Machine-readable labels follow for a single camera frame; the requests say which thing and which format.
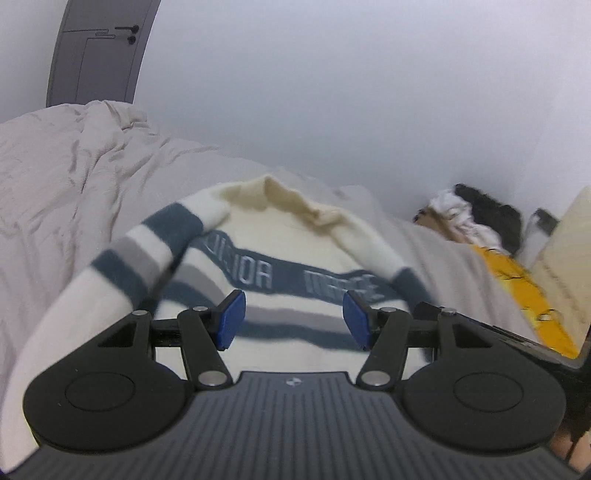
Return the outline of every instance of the round black disc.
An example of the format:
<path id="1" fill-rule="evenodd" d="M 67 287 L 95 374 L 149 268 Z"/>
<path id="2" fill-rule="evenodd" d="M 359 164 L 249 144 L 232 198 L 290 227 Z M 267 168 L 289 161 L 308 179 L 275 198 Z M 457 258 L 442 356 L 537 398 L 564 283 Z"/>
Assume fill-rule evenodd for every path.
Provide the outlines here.
<path id="1" fill-rule="evenodd" d="M 402 396 L 410 417 L 428 435 L 466 450 L 547 441 L 562 421 L 564 392 L 543 369 L 503 350 L 465 349 L 416 372 Z"/>
<path id="2" fill-rule="evenodd" d="M 66 357 L 27 389 L 23 411 L 42 443 L 77 452 L 126 449 L 170 427 L 186 382 L 147 356 L 97 349 Z"/>

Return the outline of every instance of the cable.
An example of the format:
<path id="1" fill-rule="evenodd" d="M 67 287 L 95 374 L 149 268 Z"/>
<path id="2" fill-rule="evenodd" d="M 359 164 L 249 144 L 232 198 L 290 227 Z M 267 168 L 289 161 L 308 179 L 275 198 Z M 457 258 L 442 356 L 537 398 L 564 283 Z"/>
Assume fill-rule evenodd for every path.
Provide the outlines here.
<path id="1" fill-rule="evenodd" d="M 566 461 L 566 463 L 570 463 L 570 459 L 573 456 L 574 453 L 574 449 L 577 448 L 577 444 L 579 442 L 580 439 L 577 439 L 576 442 L 573 442 L 573 444 L 570 446 L 569 451 L 566 452 L 566 457 L 564 457 L 564 460 Z"/>

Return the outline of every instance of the gray ribbed plate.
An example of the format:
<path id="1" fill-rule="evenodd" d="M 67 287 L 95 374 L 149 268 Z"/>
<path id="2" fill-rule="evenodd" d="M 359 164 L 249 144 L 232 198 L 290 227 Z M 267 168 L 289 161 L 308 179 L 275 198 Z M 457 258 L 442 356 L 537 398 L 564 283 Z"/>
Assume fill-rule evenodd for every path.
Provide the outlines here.
<path id="1" fill-rule="evenodd" d="M 448 449 L 413 429 L 385 393 L 344 373 L 245 372 L 197 395 L 182 421 L 126 452 L 43 446 L 15 480 L 557 480 L 576 474 L 544 447 L 499 458 Z"/>

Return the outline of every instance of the gray door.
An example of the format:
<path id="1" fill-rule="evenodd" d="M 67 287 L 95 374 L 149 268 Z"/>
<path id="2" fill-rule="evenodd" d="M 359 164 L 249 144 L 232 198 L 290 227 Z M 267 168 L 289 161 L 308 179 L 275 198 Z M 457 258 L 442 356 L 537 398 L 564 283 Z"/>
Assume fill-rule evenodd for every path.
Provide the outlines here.
<path id="1" fill-rule="evenodd" d="M 47 106 L 134 100 L 160 0 L 69 0 L 51 66 Z"/>

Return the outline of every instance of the blue stripe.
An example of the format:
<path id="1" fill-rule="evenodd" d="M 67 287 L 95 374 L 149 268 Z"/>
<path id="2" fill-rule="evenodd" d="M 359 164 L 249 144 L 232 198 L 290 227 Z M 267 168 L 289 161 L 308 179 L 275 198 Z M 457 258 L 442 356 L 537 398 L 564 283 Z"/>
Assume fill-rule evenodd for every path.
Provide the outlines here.
<path id="1" fill-rule="evenodd" d="M 431 305 L 436 304 L 423 282 L 410 268 L 403 268 L 398 272 L 392 279 L 392 288 L 402 295 L 411 312 L 422 301 L 426 301 Z"/>
<path id="2" fill-rule="evenodd" d="M 262 325 L 245 320 L 237 336 L 257 340 L 304 340 L 321 348 L 359 352 L 359 347 L 348 333 L 315 330 L 300 325 Z"/>
<path id="3" fill-rule="evenodd" d="M 171 300 L 187 308 L 204 306 L 207 308 L 215 307 L 214 302 L 208 299 L 203 293 L 195 290 L 193 287 L 176 280 L 173 280 L 166 285 L 162 292 L 161 300 Z"/>
<path id="4" fill-rule="evenodd" d="M 180 203 L 172 203 L 150 215 L 142 222 L 152 230 L 173 253 L 175 260 L 185 251 L 189 242 L 203 233 L 203 224 Z"/>
<path id="5" fill-rule="evenodd" d="M 92 266 L 122 291 L 134 308 L 148 296 L 148 289 L 141 277 L 112 250 L 102 252 L 93 260 Z"/>
<path id="6" fill-rule="evenodd" d="M 404 298 L 386 280 L 367 270 L 336 274 L 268 257 L 236 248 L 230 237 L 218 230 L 195 238 L 190 247 L 207 255 L 234 288 L 245 291 L 319 299 L 335 305 L 343 304 L 343 295 L 348 290 L 355 290 L 369 304 Z"/>

